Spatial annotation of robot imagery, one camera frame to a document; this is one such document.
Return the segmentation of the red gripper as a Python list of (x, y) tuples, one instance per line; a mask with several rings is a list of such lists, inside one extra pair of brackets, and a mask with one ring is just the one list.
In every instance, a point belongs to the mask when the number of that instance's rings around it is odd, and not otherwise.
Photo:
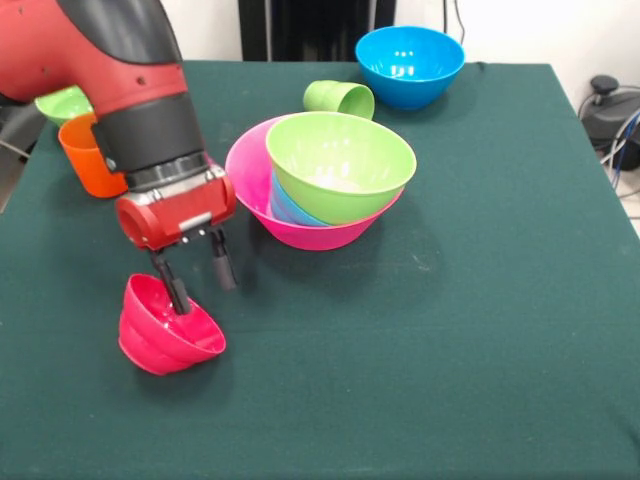
[[(188, 314), (191, 305), (186, 287), (174, 275), (163, 248), (180, 242), (191, 230), (203, 230), (234, 214), (236, 196), (229, 176), (203, 172), (146, 192), (130, 192), (116, 200), (115, 208), (126, 237), (136, 247), (149, 249), (173, 310), (178, 315)], [(210, 239), (216, 277), (225, 291), (233, 290), (237, 280), (223, 229), (212, 228)]]

